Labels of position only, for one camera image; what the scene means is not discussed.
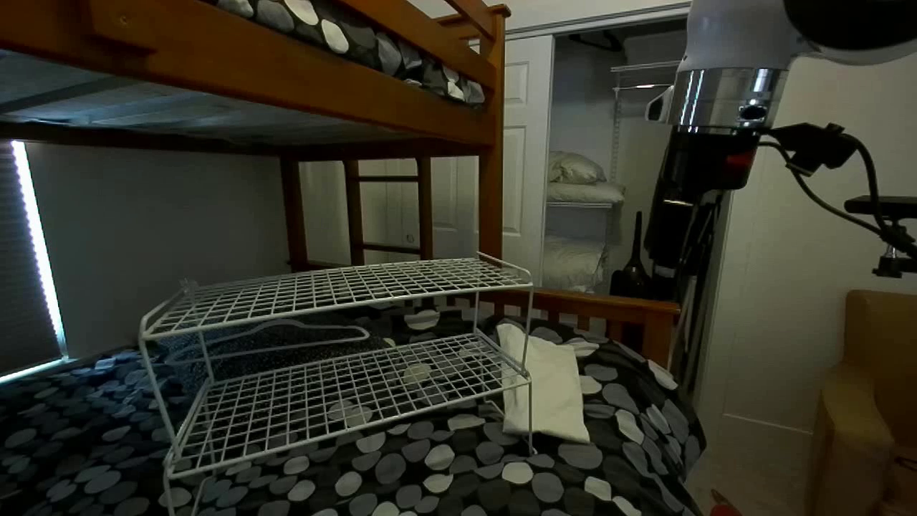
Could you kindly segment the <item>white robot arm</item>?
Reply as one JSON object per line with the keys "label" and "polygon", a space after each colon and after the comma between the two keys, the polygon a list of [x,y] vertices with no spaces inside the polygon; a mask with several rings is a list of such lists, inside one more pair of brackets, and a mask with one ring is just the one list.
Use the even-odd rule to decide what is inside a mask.
{"label": "white robot arm", "polygon": [[793,176],[837,170],[860,156],[869,232],[915,258],[915,239],[876,193],[869,150],[837,125],[776,127],[774,113],[796,59],[863,66],[910,54],[917,0],[691,0],[685,36],[645,241],[657,275],[691,271],[706,232],[701,213],[747,185],[764,138]]}

